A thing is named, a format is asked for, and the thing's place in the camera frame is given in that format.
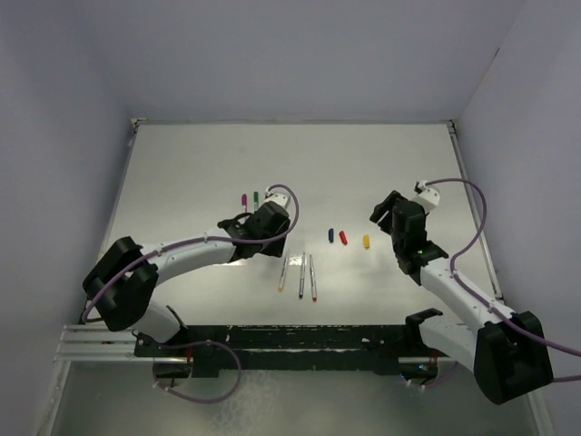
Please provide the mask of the silver pen yellow tip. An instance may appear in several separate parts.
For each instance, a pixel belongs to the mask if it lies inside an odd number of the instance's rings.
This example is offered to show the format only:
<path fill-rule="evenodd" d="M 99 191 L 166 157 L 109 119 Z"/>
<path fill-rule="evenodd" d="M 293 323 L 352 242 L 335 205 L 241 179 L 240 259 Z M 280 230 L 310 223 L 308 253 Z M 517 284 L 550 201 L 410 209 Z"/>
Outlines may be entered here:
<path fill-rule="evenodd" d="M 282 292 L 284 290 L 286 277 L 287 277 L 287 271 L 289 269 L 289 264 L 290 264 L 290 253 L 289 253 L 289 250 L 287 250 L 284 254 L 284 257 L 283 257 L 283 264 L 282 264 L 282 268 L 281 268 L 281 277 L 280 277 L 279 283 L 278 283 L 278 292 Z"/>

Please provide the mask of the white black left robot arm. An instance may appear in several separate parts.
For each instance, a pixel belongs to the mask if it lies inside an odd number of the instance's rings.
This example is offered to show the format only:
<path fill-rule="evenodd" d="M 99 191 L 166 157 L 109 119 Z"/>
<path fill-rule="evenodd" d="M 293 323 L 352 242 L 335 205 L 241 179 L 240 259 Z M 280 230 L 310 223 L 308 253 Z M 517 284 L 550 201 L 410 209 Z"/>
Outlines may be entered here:
<path fill-rule="evenodd" d="M 223 220 L 190 241 L 148 246 L 120 238 L 84 278 L 84 292 L 110 331 L 132 328 L 176 356 L 186 347 L 186 327 L 173 309 L 152 300 L 155 288 L 207 266 L 256 254 L 281 257 L 291 226 L 288 203 L 276 194 L 247 218 Z"/>

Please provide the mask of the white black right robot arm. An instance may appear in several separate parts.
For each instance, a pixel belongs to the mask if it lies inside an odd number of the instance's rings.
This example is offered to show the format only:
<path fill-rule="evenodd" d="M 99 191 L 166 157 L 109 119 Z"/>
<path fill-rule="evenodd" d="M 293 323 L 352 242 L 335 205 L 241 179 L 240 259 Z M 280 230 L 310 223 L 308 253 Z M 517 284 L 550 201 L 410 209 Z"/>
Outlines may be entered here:
<path fill-rule="evenodd" d="M 443 352 L 470 370 L 478 388 L 495 404 L 511 401 L 554 380 L 544 332 L 532 312 L 517 313 L 482 292 L 453 269 L 448 254 L 428 239 L 428 214 L 439 193 L 426 188 L 412 199 L 391 192 L 370 216 L 388 234 L 400 270 L 436 295 L 459 318 L 425 310 L 406 319 L 405 348 L 414 355 Z"/>

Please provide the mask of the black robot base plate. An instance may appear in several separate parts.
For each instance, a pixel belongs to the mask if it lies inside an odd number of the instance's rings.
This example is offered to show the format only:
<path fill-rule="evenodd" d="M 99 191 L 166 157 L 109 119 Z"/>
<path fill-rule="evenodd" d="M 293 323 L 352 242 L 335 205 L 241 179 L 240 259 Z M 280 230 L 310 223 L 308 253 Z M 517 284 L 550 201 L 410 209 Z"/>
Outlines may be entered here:
<path fill-rule="evenodd" d="M 431 382 L 439 352 L 413 345 L 403 325 L 190 325 L 164 345 L 136 336 L 134 353 L 161 378 L 215 378 L 222 371 L 372 372 Z"/>

